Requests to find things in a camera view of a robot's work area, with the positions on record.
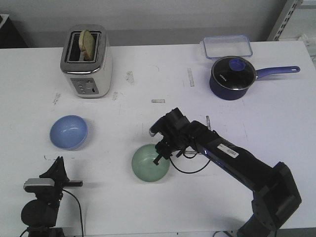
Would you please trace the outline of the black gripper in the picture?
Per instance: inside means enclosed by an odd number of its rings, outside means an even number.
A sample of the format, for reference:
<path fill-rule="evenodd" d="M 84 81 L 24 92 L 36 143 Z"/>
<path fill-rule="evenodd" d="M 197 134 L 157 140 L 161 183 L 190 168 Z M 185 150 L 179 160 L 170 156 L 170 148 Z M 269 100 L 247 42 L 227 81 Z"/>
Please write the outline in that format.
<path fill-rule="evenodd" d="M 43 191 L 36 192 L 36 197 L 55 198 L 60 196 L 64 187 L 82 187 L 82 180 L 70 180 L 67 176 L 64 159 L 59 157 L 55 160 L 53 165 L 41 174 L 39 178 L 58 178 L 60 180 L 55 181 L 53 188 L 45 188 Z"/>
<path fill-rule="evenodd" d="M 179 151 L 179 157 L 191 144 L 190 130 L 192 123 L 181 113 L 178 108 L 169 112 L 171 114 L 173 126 L 170 136 L 163 136 L 163 139 L 155 145 L 158 156 L 154 159 L 154 164 L 159 165 L 161 158 L 169 159 L 173 152 Z"/>

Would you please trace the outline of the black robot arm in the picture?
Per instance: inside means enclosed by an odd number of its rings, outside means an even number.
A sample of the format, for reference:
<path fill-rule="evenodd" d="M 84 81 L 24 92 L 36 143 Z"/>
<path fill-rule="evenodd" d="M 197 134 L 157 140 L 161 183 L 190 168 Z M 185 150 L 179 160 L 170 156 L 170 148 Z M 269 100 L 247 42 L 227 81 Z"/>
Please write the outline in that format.
<path fill-rule="evenodd" d="M 64 231 L 56 227 L 60 201 L 65 188 L 81 187 L 82 180 L 71 181 L 64 167 L 63 157 L 57 157 L 53 165 L 38 178 L 29 178 L 23 186 L 36 199 L 28 202 L 21 211 L 21 220 L 28 227 L 30 237 L 64 237 Z"/>
<path fill-rule="evenodd" d="M 253 214 L 237 231 L 239 237 L 267 237 L 276 233 L 302 202 L 286 164 L 268 166 L 202 123 L 190 122 L 178 108 L 154 123 L 149 133 L 163 136 L 155 146 L 158 154 L 155 164 L 161 158 L 169 159 L 173 152 L 180 156 L 187 147 L 192 147 L 252 191 Z"/>

